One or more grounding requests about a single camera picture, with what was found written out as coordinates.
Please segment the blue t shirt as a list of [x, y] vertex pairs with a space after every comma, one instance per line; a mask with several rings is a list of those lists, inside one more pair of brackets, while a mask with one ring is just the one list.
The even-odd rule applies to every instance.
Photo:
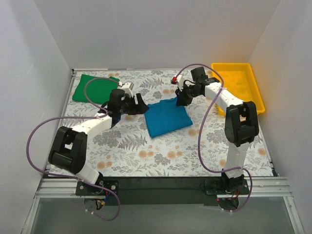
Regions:
[[144, 114], [151, 138], [159, 137], [193, 124], [184, 106], [176, 106], [177, 98], [164, 99], [148, 104]]

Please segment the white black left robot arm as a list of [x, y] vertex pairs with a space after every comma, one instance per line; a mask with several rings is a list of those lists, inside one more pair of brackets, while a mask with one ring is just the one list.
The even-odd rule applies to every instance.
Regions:
[[88, 141], [114, 127], [123, 114], [141, 115], [149, 110], [140, 93], [132, 96], [122, 89], [113, 89], [109, 100], [94, 118], [72, 128], [65, 126], [57, 130], [48, 162], [87, 182], [87, 189], [93, 195], [103, 191], [101, 173], [86, 162]]

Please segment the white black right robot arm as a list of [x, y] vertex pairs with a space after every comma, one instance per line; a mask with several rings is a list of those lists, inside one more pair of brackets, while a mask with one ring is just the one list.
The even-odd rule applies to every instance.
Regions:
[[228, 154], [225, 167], [218, 171], [221, 175], [219, 189], [227, 194], [233, 193], [243, 185], [244, 167], [247, 149], [259, 134], [256, 105], [252, 101], [245, 102], [224, 86], [224, 79], [219, 73], [216, 77], [208, 77], [204, 64], [194, 63], [191, 70], [192, 80], [177, 73], [171, 84], [177, 85], [175, 94], [177, 106], [188, 106], [193, 98], [205, 96], [212, 99], [225, 113], [224, 133], [228, 140]]

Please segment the green folded t shirt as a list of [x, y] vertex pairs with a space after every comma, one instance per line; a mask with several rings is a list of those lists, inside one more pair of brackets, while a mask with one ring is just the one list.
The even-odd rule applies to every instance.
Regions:
[[[73, 94], [72, 100], [76, 102], [89, 102], [85, 96], [84, 88], [85, 85], [94, 79], [95, 77], [82, 74], [80, 78], [80, 82], [78, 83], [75, 92]], [[118, 87], [118, 78], [109, 77], [110, 80], [107, 79], [97, 79], [92, 81], [87, 89], [87, 96], [88, 98], [96, 104], [103, 104], [109, 100], [110, 93], [113, 89]]]

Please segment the floral patterned table mat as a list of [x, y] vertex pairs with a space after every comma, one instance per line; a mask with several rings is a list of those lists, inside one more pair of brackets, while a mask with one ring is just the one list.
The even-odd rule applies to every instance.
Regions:
[[[72, 100], [82, 74], [132, 81], [134, 93], [141, 93], [146, 104], [153, 104], [176, 97], [176, 86], [170, 83], [176, 73], [178, 70], [74, 72], [65, 116], [93, 116], [97, 111], [89, 103]], [[193, 125], [156, 138], [149, 136], [144, 115], [123, 115], [115, 127], [90, 140], [86, 161], [104, 176], [217, 176], [202, 167], [197, 155], [199, 128], [210, 103], [203, 96], [193, 99], [186, 107]], [[201, 156], [211, 170], [221, 170], [226, 164], [228, 141], [224, 120], [214, 106], [203, 127]], [[248, 148], [244, 167], [252, 176], [273, 176], [261, 133]]]

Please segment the yellow plastic bin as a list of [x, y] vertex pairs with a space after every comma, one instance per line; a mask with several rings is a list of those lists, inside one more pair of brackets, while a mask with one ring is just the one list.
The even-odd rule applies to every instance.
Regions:
[[224, 87], [237, 98], [243, 101], [253, 101], [258, 114], [265, 112], [265, 106], [258, 88], [256, 78], [249, 63], [214, 62], [211, 64], [216, 73], [212, 76], [221, 76]]

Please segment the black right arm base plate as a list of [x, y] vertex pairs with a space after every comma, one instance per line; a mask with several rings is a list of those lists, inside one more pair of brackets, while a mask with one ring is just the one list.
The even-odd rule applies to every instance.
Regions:
[[200, 185], [207, 195], [232, 195], [239, 192], [239, 195], [247, 195], [249, 186], [244, 180], [242, 185], [227, 186], [219, 177], [209, 177]]

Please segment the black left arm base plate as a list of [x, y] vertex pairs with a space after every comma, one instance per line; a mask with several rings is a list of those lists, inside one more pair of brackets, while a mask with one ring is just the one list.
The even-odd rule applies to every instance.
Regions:
[[96, 187], [88, 185], [82, 181], [78, 181], [75, 195], [79, 196], [106, 195], [107, 191], [104, 190], [103, 188], [112, 190], [115, 194], [117, 194], [119, 190], [119, 181], [110, 179], [101, 180], [96, 184]]

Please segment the aluminium frame rail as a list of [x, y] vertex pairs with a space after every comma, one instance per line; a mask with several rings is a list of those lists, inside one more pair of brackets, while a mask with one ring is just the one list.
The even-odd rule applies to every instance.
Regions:
[[288, 181], [255, 177], [251, 196], [213, 195], [204, 177], [118, 178], [121, 207], [95, 199], [72, 179], [44, 179], [25, 234], [302, 234]]

